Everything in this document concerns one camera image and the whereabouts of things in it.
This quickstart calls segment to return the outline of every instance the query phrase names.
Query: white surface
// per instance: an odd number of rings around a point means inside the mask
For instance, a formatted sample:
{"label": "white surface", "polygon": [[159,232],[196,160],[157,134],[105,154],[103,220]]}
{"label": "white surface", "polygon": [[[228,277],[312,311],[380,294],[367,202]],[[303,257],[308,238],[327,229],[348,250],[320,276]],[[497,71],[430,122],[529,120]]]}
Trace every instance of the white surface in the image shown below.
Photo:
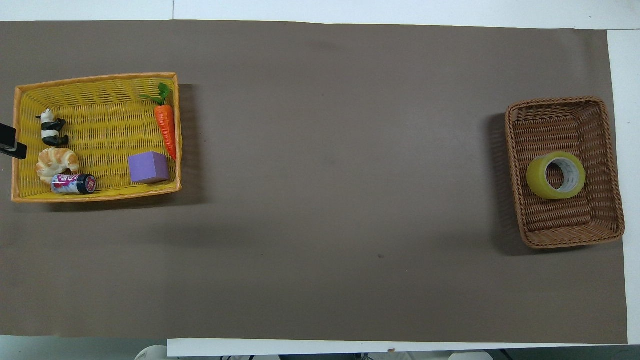
{"label": "white surface", "polygon": [[0,0],[0,20],[272,20],[639,29],[638,0]]}
{"label": "white surface", "polygon": [[630,344],[640,344],[640,30],[609,31],[620,192],[625,211],[625,286]]}
{"label": "white surface", "polygon": [[174,19],[638,29],[636,0],[175,0]]}
{"label": "white surface", "polygon": [[0,8],[0,21],[173,18],[173,0],[0,0]]}
{"label": "white surface", "polygon": [[[432,24],[516,28],[638,29],[640,0],[0,0],[0,20],[284,20],[327,23]],[[628,340],[640,344],[640,31],[610,31],[624,237]],[[11,347],[41,338],[0,337]],[[169,340],[170,356],[313,354],[562,347],[535,343],[385,343],[290,340]]]}
{"label": "white surface", "polygon": [[542,343],[416,343],[384,341],[309,341],[245,339],[169,339],[169,356],[275,354],[345,354],[350,352],[488,350],[493,348],[571,347],[587,344]]}

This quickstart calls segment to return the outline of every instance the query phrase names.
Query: orange carrot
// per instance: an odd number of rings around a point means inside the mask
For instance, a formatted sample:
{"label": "orange carrot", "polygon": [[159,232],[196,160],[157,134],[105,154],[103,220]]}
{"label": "orange carrot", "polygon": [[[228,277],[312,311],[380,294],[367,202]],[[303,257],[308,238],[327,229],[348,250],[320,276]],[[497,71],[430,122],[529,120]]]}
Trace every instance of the orange carrot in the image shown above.
{"label": "orange carrot", "polygon": [[175,126],[173,125],[173,108],[169,105],[156,106],[154,108],[156,122],[164,138],[166,151],[175,160]]}
{"label": "orange carrot", "polygon": [[149,95],[140,95],[144,99],[150,99],[158,103],[158,106],[154,108],[154,115],[156,116],[156,122],[160,127],[160,132],[164,139],[164,147],[166,151],[175,160],[175,125],[173,123],[173,108],[167,104],[166,98],[171,93],[171,89],[166,84],[160,83],[158,85],[158,91],[160,97],[152,97]]}

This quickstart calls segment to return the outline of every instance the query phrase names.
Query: croissant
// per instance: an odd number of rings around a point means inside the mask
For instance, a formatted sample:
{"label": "croissant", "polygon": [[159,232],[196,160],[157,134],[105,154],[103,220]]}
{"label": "croissant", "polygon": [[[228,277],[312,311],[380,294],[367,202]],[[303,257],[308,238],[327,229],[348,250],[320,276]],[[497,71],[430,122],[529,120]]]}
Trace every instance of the croissant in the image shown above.
{"label": "croissant", "polygon": [[36,172],[45,184],[51,184],[51,178],[56,174],[61,174],[66,169],[71,170],[71,173],[77,174],[80,163],[77,155],[64,148],[50,147],[44,149],[40,155],[38,155],[38,163],[36,164]]}

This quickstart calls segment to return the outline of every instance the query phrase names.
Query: yellow tape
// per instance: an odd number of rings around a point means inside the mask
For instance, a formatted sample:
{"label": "yellow tape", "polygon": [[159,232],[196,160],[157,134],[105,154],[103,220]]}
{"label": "yellow tape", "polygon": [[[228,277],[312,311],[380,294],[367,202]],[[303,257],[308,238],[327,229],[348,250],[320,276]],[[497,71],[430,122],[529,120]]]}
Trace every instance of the yellow tape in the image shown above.
{"label": "yellow tape", "polygon": [[[562,170],[564,181],[556,189],[547,180],[547,167],[556,164]],[[578,158],[564,151],[552,152],[540,156],[529,164],[527,184],[533,192],[543,199],[569,199],[578,195],[584,187],[586,173]]]}

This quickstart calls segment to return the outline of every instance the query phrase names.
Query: black clamp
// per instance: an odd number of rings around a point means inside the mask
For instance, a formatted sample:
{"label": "black clamp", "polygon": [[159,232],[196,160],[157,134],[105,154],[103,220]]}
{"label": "black clamp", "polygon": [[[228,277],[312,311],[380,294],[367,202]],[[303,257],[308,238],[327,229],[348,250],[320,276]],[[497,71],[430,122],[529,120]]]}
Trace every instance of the black clamp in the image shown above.
{"label": "black clamp", "polygon": [[23,160],[27,157],[27,145],[19,143],[15,138],[15,129],[0,124],[0,152]]}

